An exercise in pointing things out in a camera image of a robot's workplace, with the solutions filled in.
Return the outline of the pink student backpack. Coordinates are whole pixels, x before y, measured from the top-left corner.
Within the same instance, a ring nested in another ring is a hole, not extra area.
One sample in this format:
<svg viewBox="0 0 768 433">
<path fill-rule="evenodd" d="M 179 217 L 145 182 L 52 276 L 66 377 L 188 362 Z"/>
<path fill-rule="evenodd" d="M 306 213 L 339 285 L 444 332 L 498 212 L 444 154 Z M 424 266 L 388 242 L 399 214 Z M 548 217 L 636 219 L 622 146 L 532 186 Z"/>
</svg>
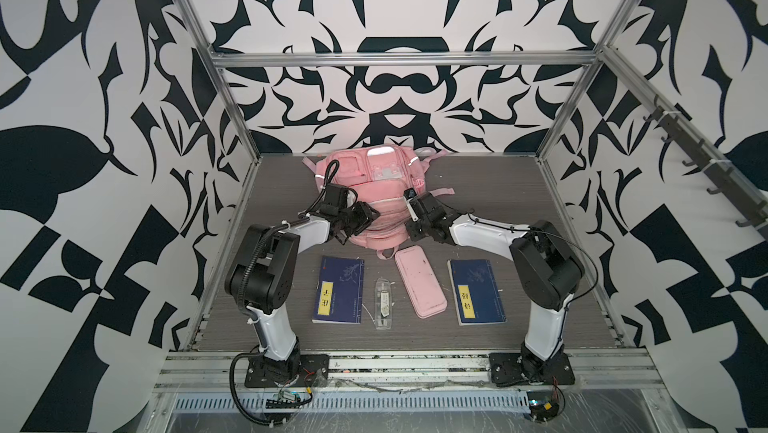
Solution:
<svg viewBox="0 0 768 433">
<path fill-rule="evenodd" d="M 382 260 L 390 259 L 408 240 L 405 222 L 410 214 L 405 193 L 426 193 L 426 172 L 433 161 L 447 155 L 447 151 L 431 147 L 414 150 L 383 145 L 339 150 L 316 162 L 303 158 L 302 163 L 313 173 L 318 189 L 318 198 L 307 212 L 319 216 L 317 207 L 328 185 L 352 189 L 357 200 L 368 203 L 380 217 L 347 242 L 374 250 Z"/>
</svg>

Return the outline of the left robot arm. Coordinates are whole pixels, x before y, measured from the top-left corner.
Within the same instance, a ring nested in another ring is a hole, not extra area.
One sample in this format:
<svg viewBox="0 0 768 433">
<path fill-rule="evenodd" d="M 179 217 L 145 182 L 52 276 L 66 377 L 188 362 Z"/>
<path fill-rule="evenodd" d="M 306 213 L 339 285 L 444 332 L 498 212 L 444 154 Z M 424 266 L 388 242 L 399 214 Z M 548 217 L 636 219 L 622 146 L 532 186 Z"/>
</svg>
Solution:
<svg viewBox="0 0 768 433">
<path fill-rule="evenodd" d="M 318 196 L 297 219 L 249 227 L 225 279 L 225 292 L 257 335 L 256 356 L 273 374 L 293 378 L 300 372 L 299 339 L 285 306 L 298 255 L 332 239 L 346 244 L 379 217 L 336 181 L 340 168 L 338 160 L 327 163 Z"/>
</svg>

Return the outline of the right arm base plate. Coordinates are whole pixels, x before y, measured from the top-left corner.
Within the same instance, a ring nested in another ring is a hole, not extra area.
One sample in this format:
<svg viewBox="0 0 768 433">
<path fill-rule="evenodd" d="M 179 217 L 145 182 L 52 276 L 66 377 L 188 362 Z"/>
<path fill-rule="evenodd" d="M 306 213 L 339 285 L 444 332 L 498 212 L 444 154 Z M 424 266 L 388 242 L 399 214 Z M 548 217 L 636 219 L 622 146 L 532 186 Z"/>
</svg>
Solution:
<svg viewBox="0 0 768 433">
<path fill-rule="evenodd" d="M 533 353 L 491 353 L 488 356 L 491 383 L 497 387 L 555 384 L 571 386 L 576 377 L 568 355 L 558 351 L 541 360 Z"/>
</svg>

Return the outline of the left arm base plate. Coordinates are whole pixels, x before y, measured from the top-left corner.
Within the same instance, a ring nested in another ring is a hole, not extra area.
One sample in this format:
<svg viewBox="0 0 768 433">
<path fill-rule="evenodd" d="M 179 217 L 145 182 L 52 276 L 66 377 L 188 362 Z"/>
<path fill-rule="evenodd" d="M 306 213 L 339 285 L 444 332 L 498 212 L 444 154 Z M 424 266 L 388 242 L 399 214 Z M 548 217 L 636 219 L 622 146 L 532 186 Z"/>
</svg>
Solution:
<svg viewBox="0 0 768 433">
<path fill-rule="evenodd" d="M 244 385 L 250 389 L 302 386 L 308 376 L 325 379 L 329 366 L 330 357 L 325 354 L 292 355 L 285 361 L 259 355 L 248 360 Z"/>
</svg>

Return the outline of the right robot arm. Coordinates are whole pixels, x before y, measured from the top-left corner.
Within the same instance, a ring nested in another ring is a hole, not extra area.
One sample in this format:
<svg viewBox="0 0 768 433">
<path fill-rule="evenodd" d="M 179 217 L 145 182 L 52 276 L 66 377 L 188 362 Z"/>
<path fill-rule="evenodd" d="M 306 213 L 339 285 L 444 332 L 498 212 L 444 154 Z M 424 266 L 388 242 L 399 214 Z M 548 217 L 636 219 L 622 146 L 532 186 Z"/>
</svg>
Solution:
<svg viewBox="0 0 768 433">
<path fill-rule="evenodd" d="M 514 225 L 459 212 L 431 193 L 404 193 L 411 219 L 406 230 L 413 241 L 434 241 L 471 247 L 514 263 L 524 293 L 531 301 L 522 358 L 536 367 L 551 363 L 563 352 L 565 321 L 585 268 L 574 250 L 548 221 Z"/>
</svg>

